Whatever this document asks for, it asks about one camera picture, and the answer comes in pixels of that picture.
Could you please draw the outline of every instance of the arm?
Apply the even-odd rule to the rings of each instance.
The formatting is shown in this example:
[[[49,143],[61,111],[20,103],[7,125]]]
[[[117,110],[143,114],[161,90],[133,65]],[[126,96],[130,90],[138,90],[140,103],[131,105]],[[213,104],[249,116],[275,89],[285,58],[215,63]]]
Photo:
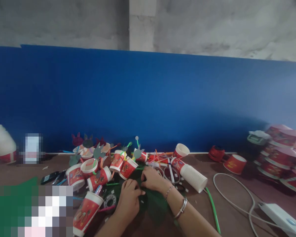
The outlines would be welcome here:
[[[137,181],[132,179],[125,181],[122,185],[121,196],[114,214],[108,219],[95,237],[120,237],[126,227],[138,214],[138,197],[144,194],[145,192],[139,189]]]
[[[145,167],[141,180],[146,177],[147,181],[142,182],[143,187],[156,190],[164,197],[172,184],[161,177],[152,167]],[[174,187],[170,189],[167,202],[173,215],[177,215],[182,207],[184,197]],[[187,237],[206,236],[220,237],[218,232],[207,222],[207,220],[188,202],[184,213],[177,219],[180,227]]]

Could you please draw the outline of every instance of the blue board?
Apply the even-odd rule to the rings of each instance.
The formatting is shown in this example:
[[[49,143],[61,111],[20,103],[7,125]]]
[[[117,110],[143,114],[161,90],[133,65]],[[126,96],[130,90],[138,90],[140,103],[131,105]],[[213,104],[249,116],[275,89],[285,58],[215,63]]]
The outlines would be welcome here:
[[[268,123],[296,129],[296,63],[23,45],[0,47],[0,124],[19,145],[72,150],[71,134],[146,151],[236,151]]]

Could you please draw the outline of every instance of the white power strip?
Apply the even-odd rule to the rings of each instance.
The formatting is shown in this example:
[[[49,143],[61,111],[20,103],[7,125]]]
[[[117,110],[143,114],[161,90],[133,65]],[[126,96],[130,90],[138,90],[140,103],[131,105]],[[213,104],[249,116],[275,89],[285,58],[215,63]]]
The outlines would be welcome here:
[[[296,237],[296,220],[292,218],[286,211],[284,211],[279,205],[274,203],[266,204],[260,202],[259,207],[278,226],[291,230],[292,232],[283,230],[288,236]]]

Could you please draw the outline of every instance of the woman's hand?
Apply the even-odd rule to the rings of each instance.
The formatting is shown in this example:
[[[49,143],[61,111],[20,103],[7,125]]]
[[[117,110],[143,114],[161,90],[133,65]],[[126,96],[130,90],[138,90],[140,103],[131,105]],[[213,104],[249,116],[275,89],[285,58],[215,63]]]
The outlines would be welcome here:
[[[145,192],[139,189],[136,180],[128,179],[123,183],[114,215],[126,226],[133,221],[139,212],[138,197],[140,195],[145,195]]]
[[[158,191],[164,195],[164,190],[167,191],[169,187],[172,186],[172,184],[164,179],[160,174],[151,166],[146,166],[141,174],[141,181],[144,181],[144,179],[147,179],[147,181],[142,182],[141,186]]]

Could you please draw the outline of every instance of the bangle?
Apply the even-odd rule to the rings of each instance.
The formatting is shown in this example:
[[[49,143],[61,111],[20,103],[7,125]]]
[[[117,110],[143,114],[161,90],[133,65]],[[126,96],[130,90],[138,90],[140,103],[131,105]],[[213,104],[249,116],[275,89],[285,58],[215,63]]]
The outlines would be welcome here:
[[[167,198],[168,198],[168,194],[169,194],[170,190],[171,190],[173,187],[174,187],[174,186],[172,185],[172,186],[168,189],[167,193],[165,194],[165,200],[167,200]]]
[[[187,198],[185,197],[184,200],[183,200],[183,205],[182,205],[182,207],[181,207],[179,213],[174,217],[174,219],[178,219],[178,218],[180,217],[180,215],[181,215],[182,213],[184,213],[184,210],[185,210],[185,208],[186,208],[186,205],[187,205]]]

